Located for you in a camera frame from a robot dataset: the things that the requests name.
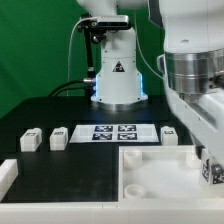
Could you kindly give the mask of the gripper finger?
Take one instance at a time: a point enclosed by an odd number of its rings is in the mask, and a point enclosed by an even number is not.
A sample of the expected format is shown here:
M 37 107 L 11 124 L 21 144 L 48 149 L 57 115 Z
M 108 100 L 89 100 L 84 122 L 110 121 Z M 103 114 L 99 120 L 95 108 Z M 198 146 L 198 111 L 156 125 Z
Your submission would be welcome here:
M 196 155 L 198 157 L 198 159 L 201 159 L 201 156 L 202 156 L 202 151 L 205 147 L 203 145 L 198 145 L 198 146 L 195 146 L 195 152 L 196 152 Z

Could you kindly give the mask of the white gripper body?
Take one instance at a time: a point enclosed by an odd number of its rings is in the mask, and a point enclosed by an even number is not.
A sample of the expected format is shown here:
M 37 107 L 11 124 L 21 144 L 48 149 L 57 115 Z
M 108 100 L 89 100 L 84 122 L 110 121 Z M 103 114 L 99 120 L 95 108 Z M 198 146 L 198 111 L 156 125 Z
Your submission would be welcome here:
M 163 54 L 157 67 L 163 73 L 171 112 L 196 141 L 224 163 L 224 88 L 211 87 L 217 76 L 203 54 Z

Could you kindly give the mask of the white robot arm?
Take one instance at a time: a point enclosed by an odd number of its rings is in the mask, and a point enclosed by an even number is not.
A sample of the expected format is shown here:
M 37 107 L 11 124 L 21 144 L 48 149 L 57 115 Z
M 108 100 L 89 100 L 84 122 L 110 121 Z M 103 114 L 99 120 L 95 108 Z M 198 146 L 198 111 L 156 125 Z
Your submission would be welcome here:
M 135 65 L 135 30 L 119 9 L 149 9 L 165 30 L 157 66 L 173 114 L 203 152 L 224 162 L 224 0 L 76 0 L 101 32 L 102 67 L 93 100 L 132 105 L 144 97 Z

